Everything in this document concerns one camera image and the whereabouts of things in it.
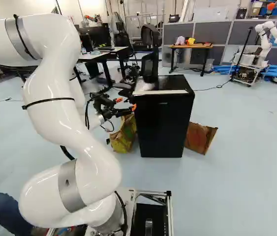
gray partition wall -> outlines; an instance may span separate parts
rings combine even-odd
[[[193,23],[185,24],[173,24],[163,26],[163,44],[171,45],[177,41],[177,38],[181,35],[184,37],[193,36]]]
[[[234,20],[220,22],[189,22],[171,23],[164,25],[162,65],[170,66],[171,49],[170,45],[175,43],[177,37],[193,37],[197,42],[212,42],[213,49],[210,50],[209,58],[215,59],[214,65],[227,63],[223,58],[232,58],[234,51],[246,41],[248,28],[252,27],[252,32],[248,40],[248,45],[260,45],[260,40],[256,42],[257,33],[255,26],[262,24],[266,20]],[[203,63],[204,50],[183,49],[175,55],[175,63],[178,67],[195,67]],[[267,56],[270,64],[277,64],[277,47],[273,47]]]
[[[248,34],[248,28],[252,27],[250,38],[248,39],[248,45],[255,45],[255,40],[257,37],[257,33],[255,31],[255,26],[258,24],[262,24],[265,21],[235,21],[232,26],[232,30],[230,33],[230,38],[228,44],[236,44],[243,45],[246,41],[246,37]]]
[[[226,44],[230,25],[230,21],[196,23],[194,38],[197,42]]]

wall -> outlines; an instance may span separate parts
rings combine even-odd
[[[54,0],[0,0],[0,19],[17,15],[50,13]]]
[[[232,17],[237,12],[239,5],[240,7],[249,8],[250,0],[190,0],[185,21],[188,21],[191,19],[193,11],[195,12],[196,9],[208,8],[208,7],[225,7],[225,6],[229,8],[228,16],[232,20]],[[181,15],[182,7],[183,7],[183,0],[177,0],[176,14]],[[170,14],[172,15],[174,14],[174,9],[175,9],[175,1],[165,0],[166,21],[167,19],[169,19]]]
[[[58,0],[58,3],[64,16],[73,16],[76,24],[83,20],[77,0]],[[80,5],[84,15],[100,14],[103,21],[108,21],[105,0],[80,0]],[[0,0],[0,19],[13,14],[51,13],[54,7],[55,0]]]

desk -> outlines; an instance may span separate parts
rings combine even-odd
[[[124,60],[127,57],[127,53],[125,53],[124,49],[127,49],[127,48],[128,48],[128,46],[126,46],[126,47],[114,47],[113,50],[104,50],[104,49],[101,50],[101,49],[99,49],[100,52],[109,52],[112,55],[116,54],[118,56],[123,79],[125,77]]]
[[[111,76],[110,76],[110,72],[109,72],[109,68],[108,68],[108,65],[107,65],[107,56],[109,54],[110,54],[109,52],[102,52],[98,55],[87,53],[85,55],[80,55],[79,59],[78,59],[78,62],[99,62],[99,63],[102,63],[104,75],[105,75],[105,78],[106,78],[107,84],[108,84],[107,90],[109,90],[113,85],[112,80],[111,80]],[[74,67],[74,72],[76,73],[78,81],[80,83],[84,82],[80,79],[78,71],[75,67]]]
[[[172,54],[171,54],[171,70],[169,71],[169,74],[172,73],[177,67],[173,66],[174,63],[174,52],[177,49],[185,49],[185,48],[202,48],[205,49],[205,57],[204,57],[204,63],[203,63],[203,69],[201,72],[201,76],[204,75],[205,72],[205,65],[206,65],[206,61],[207,61],[207,57],[208,57],[208,52],[209,49],[213,48],[213,44],[212,43],[194,43],[193,45],[171,45],[170,48],[172,49]]]

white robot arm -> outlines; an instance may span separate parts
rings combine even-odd
[[[39,64],[23,88],[34,128],[46,140],[78,154],[78,159],[30,179],[20,196],[20,212],[35,226],[88,224],[105,233],[122,222],[114,193],[122,174],[117,159],[84,124],[85,97],[77,79],[70,81],[80,47],[77,30],[61,15],[0,20],[0,64]],[[104,122],[97,120],[97,125]]]
[[[255,26],[255,31],[260,36],[261,47],[263,49],[259,55],[260,58],[257,63],[257,65],[259,65],[259,66],[262,66],[262,62],[265,60],[267,54],[270,52],[270,50],[272,48],[272,44],[269,42],[268,37],[265,32],[266,29],[270,30],[272,36],[275,38],[274,43],[277,44],[277,28],[272,21],[267,21],[263,24],[259,24],[259,25]]]

brown paper bag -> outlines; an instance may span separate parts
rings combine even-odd
[[[190,122],[188,124],[184,146],[199,154],[205,155],[217,130],[218,128]]]
[[[122,125],[118,132],[110,134],[113,151],[128,153],[131,151],[136,134],[136,120],[134,114],[121,117]]]

